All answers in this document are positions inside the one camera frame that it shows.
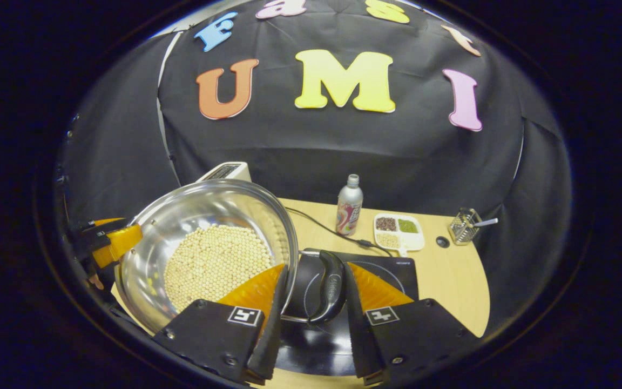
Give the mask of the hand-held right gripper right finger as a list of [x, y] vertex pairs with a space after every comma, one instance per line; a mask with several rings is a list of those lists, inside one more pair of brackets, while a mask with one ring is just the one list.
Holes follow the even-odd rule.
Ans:
[[345, 268], [353, 362], [366, 386], [410, 385], [476, 347], [476, 335], [437, 300], [414, 300], [360, 266]]

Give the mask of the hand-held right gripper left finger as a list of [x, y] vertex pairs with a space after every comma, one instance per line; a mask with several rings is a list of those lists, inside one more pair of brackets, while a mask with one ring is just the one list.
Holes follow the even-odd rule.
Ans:
[[218, 302], [190, 303], [153, 341], [223, 379], [265, 384], [273, 377], [280, 345], [287, 271], [286, 264], [279, 264]]

